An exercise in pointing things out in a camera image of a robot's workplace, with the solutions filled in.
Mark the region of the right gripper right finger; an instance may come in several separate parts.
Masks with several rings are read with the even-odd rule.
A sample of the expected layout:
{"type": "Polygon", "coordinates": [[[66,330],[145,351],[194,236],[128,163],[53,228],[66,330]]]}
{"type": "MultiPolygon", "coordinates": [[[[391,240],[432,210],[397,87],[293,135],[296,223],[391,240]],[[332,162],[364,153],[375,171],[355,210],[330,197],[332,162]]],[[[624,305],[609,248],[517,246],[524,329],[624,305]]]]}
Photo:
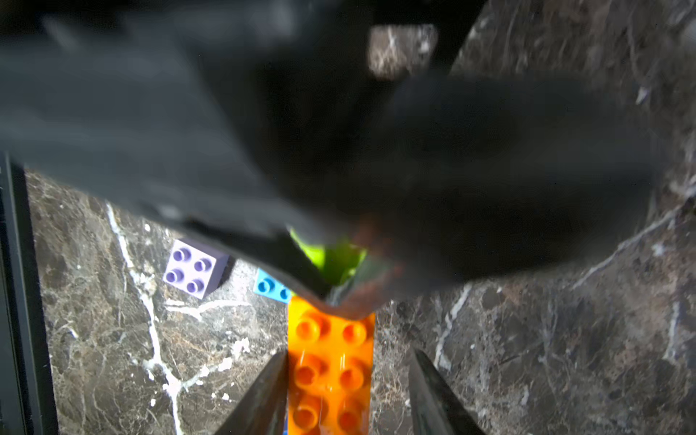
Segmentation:
{"type": "Polygon", "coordinates": [[[415,435],[485,434],[426,353],[417,348],[411,348],[409,392],[415,435]]]}

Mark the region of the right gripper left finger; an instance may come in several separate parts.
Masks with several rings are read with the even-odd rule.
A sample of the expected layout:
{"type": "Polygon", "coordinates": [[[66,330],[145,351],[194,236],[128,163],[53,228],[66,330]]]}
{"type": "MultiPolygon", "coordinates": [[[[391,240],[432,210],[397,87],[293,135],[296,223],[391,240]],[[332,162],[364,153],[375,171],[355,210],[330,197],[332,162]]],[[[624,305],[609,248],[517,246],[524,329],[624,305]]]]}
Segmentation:
{"type": "Polygon", "coordinates": [[[286,349],[281,349],[268,361],[215,435],[282,435],[286,426],[287,395],[288,354],[286,349]]]}

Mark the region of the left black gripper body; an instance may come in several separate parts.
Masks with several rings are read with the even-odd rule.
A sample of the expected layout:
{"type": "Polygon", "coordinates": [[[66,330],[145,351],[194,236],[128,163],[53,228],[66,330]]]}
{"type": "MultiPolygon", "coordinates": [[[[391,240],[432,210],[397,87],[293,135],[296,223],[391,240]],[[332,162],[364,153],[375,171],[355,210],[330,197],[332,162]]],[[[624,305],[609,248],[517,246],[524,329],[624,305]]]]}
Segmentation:
{"type": "Polygon", "coordinates": [[[449,72],[480,1],[5,1],[1,149],[317,308],[592,257],[659,164],[562,76],[449,72]],[[290,236],[367,250],[331,286],[290,236]]]}

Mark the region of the orange long lego brick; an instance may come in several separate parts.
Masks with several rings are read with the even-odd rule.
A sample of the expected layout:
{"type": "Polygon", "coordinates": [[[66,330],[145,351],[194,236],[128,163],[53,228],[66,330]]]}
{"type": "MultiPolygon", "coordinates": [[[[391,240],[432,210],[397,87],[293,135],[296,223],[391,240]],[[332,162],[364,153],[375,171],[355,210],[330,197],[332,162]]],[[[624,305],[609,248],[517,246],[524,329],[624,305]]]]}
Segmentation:
{"type": "Polygon", "coordinates": [[[367,434],[375,315],[350,321],[288,305],[289,434],[367,434]]]}

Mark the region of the lilac square lego brick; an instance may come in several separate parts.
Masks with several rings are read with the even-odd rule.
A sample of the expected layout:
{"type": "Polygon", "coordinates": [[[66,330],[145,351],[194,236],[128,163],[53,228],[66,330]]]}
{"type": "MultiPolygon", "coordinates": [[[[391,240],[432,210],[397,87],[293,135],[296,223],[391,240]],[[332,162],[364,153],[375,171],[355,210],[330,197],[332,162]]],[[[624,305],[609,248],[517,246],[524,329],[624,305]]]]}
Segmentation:
{"type": "Polygon", "coordinates": [[[162,280],[202,300],[219,288],[228,261],[229,255],[218,249],[192,239],[177,239],[162,280]]]}

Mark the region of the lime green long lego brick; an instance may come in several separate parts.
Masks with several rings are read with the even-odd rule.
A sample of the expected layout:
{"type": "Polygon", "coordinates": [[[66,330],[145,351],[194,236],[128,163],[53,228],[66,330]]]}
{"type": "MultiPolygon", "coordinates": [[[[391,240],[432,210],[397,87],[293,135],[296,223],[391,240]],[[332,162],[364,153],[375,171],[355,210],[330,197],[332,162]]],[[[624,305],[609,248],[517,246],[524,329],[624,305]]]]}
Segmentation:
{"type": "Polygon", "coordinates": [[[366,249],[355,246],[348,239],[333,245],[317,245],[306,243],[294,230],[290,230],[290,236],[331,286],[342,286],[349,281],[367,257],[366,249]]]}

